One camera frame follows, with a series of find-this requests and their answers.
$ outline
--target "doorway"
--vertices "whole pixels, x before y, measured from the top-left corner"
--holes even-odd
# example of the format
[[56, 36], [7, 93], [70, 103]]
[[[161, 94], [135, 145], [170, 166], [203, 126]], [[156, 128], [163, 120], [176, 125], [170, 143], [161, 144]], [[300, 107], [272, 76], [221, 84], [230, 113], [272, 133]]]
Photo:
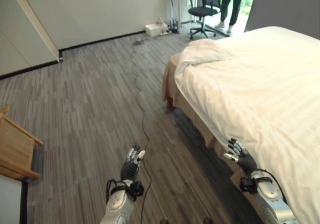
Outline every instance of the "doorway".
[[[229, 26], [229, 21], [231, 18], [231, 14], [232, 14], [232, 7], [234, 4], [234, 1], [231, 0], [230, 4], [228, 6], [228, 16], [226, 17], [224, 23], [225, 23], [225, 28], [224, 29], [218, 29], [219, 31], [221, 31], [222, 33], [225, 33], [229, 36], [233, 36], [233, 35], [239, 35], [245, 32], [246, 29], [246, 24], [247, 24], [247, 20], [249, 17], [249, 13], [251, 10], [251, 6], [254, 0], [242, 0], [241, 4], [240, 4], [240, 12], [237, 18], [236, 23], [234, 24], [234, 26], [232, 27], [232, 33], [229, 34], [227, 33], [227, 29]], [[205, 19], [205, 24], [208, 25], [211, 28], [214, 28], [215, 25], [217, 25], [220, 22], [220, 13], [214, 16], [208, 16]]]

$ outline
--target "person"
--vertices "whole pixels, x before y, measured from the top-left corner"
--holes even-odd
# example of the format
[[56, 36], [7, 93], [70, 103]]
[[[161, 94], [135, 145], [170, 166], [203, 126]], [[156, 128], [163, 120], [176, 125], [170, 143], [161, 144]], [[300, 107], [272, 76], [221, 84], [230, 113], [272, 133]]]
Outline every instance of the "person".
[[[216, 28], [225, 28], [225, 19], [228, 15], [228, 6], [229, 6], [230, 0], [222, 0], [221, 3], [221, 18], [220, 23], [216, 25]], [[241, 0], [233, 0], [233, 8], [232, 8], [232, 15], [229, 23], [228, 33], [231, 33], [233, 25], [237, 22], [238, 14], [240, 11], [240, 4]]]

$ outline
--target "gray striped carpet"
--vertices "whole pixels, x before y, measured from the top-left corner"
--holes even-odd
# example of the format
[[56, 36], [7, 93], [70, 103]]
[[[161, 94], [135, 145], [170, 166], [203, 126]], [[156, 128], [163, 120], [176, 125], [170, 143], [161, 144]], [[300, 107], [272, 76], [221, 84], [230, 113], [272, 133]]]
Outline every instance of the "gray striped carpet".
[[[205, 217], [219, 224], [261, 223], [191, 121], [179, 109], [167, 112], [162, 102], [166, 64], [190, 41], [190, 27], [145, 41], [132, 55], [150, 137], [145, 165], [152, 185], [143, 223], [167, 218], [171, 224], [200, 224]], [[130, 147], [146, 143], [131, 61], [132, 43], [146, 37], [68, 50], [63, 63], [0, 81], [0, 107], [12, 105], [7, 116], [43, 141], [33, 163], [41, 178], [28, 185], [29, 224], [100, 222], [107, 181], [120, 178]], [[148, 186], [144, 167], [138, 179]], [[142, 200], [135, 203], [133, 224], [140, 223]]]

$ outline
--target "wooden furniture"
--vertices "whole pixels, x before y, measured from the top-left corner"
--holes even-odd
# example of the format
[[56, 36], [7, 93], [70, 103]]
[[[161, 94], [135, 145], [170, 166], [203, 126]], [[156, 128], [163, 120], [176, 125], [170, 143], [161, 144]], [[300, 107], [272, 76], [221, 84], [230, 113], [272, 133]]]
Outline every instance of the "wooden furniture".
[[31, 170], [31, 163], [35, 143], [43, 143], [4, 116], [9, 108], [0, 109], [0, 174], [17, 180], [37, 179], [40, 174]]

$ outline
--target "white sneaker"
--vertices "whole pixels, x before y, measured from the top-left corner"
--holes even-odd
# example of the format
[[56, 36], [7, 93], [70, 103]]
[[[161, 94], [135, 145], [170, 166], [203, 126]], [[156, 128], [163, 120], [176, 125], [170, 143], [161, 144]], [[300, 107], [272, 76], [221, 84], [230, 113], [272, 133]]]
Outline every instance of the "white sneaker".
[[226, 31], [227, 33], [231, 33], [232, 30], [232, 25], [229, 26], [228, 30]]
[[221, 21], [218, 25], [215, 25], [216, 28], [225, 28], [225, 23]]

